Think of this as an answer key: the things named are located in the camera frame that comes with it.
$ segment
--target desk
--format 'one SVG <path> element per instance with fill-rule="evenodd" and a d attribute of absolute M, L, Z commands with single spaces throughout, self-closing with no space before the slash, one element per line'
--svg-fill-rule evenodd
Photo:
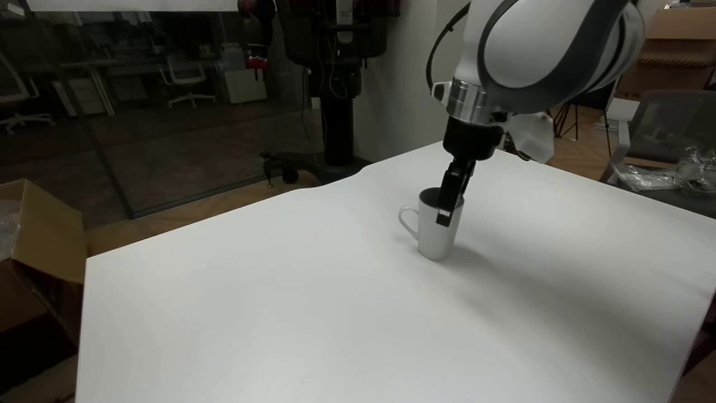
<path fill-rule="evenodd" d="M 666 403 L 716 224 L 507 155 L 454 253 L 396 221 L 439 146 L 90 259 L 78 403 Z"/>

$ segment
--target mug handle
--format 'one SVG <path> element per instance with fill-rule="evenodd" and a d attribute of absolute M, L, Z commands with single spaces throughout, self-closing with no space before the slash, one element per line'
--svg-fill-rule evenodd
<path fill-rule="evenodd" d="M 401 208 L 401 212 L 399 212 L 399 221 L 403 224 L 403 228 L 411 236 L 411 237 L 416 237 L 418 239 L 418 230 L 416 228 L 411 228 L 410 224 L 408 224 L 408 219 L 406 219 L 406 216 L 408 212 L 411 212 L 411 216 L 416 216 L 418 217 L 418 210 L 416 208 Z"/>

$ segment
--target white mug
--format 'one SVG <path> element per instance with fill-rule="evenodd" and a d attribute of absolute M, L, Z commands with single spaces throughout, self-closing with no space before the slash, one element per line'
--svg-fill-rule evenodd
<path fill-rule="evenodd" d="M 444 259 L 452 244 L 457 228 L 462 224 L 462 212 L 465 200 L 462 197 L 450 226 L 440 226 L 439 219 L 439 194 L 440 188 L 425 188 L 421 192 L 421 206 L 418 208 L 401 208 L 399 219 L 406 226 L 408 234 L 411 234 L 418 241 L 418 253 L 425 256 L 428 259 Z"/>

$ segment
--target cable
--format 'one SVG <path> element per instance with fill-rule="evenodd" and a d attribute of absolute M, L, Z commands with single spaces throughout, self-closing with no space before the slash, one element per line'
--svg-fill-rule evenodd
<path fill-rule="evenodd" d="M 445 39 L 450 31 L 454 31 L 454 24 L 462 23 L 462 20 L 467 16 L 467 12 L 469 12 L 469 3 L 463 4 L 463 10 L 458 10 L 458 12 L 448 20 L 448 24 L 444 27 L 444 31 L 439 33 L 439 39 L 434 40 L 434 44 L 432 44 L 432 50 L 429 50 L 428 65 L 425 65 L 425 80 L 428 80 L 429 93 L 432 93 L 432 58 L 434 58 L 434 53 L 439 52 L 444 39 Z"/>

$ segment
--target white tabletop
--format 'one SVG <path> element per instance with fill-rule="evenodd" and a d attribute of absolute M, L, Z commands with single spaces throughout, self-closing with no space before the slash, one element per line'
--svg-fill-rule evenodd
<path fill-rule="evenodd" d="M 507 155 L 457 239 L 396 219 L 422 147 L 90 259 L 78 403 L 657 403 L 716 284 L 716 224 Z"/>

